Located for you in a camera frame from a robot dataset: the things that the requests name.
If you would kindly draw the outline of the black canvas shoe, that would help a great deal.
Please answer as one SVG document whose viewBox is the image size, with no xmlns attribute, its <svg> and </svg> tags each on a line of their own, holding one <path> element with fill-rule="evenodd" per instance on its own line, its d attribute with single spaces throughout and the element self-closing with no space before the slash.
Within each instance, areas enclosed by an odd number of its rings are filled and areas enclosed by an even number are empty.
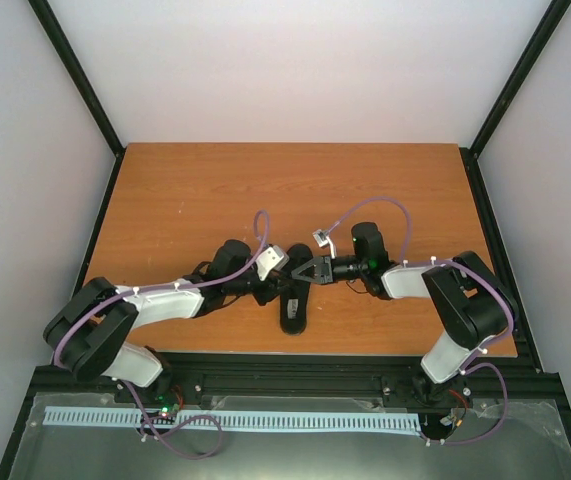
<svg viewBox="0 0 571 480">
<path fill-rule="evenodd" d="M 285 277 L 285 286 L 280 293 L 280 327 L 287 335 L 300 335 L 307 327 L 307 304 L 311 284 L 293 280 L 291 273 L 312 259 L 311 249 L 301 243 L 287 250 L 288 262 L 281 273 Z"/>
</svg>

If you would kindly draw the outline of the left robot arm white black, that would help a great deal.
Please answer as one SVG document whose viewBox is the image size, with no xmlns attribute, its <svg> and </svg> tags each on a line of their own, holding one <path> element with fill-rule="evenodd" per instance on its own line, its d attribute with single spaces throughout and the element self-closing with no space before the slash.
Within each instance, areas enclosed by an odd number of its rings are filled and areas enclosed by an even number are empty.
<svg viewBox="0 0 571 480">
<path fill-rule="evenodd" d="M 280 247 L 251 254 L 247 244 L 228 240 L 214 258 L 169 284 L 116 286 L 96 277 L 47 324 L 44 341 L 53 360 L 81 382 L 101 376 L 137 386 L 151 402 L 166 400 L 173 378 L 158 354 L 127 341 L 130 332 L 172 319 L 193 319 L 225 306 L 228 297 L 251 295 L 258 304 L 282 289 L 278 272 L 289 261 Z"/>
</svg>

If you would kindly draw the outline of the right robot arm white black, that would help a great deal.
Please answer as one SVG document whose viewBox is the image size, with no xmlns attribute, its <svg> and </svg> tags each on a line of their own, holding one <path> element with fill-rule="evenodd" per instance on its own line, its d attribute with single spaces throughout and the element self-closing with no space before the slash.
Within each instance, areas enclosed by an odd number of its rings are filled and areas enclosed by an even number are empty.
<svg viewBox="0 0 571 480">
<path fill-rule="evenodd" d="M 431 300 L 443 333 L 421 359 L 430 383 L 444 384 L 466 372 L 490 344 L 512 333 L 518 316 L 516 301 L 475 252 L 418 264 L 398 263 L 389 258 L 373 222 L 354 225 L 351 239 L 352 255 L 312 257 L 295 267 L 291 278 L 318 285 L 360 280 L 367 293 L 382 300 Z"/>
</svg>

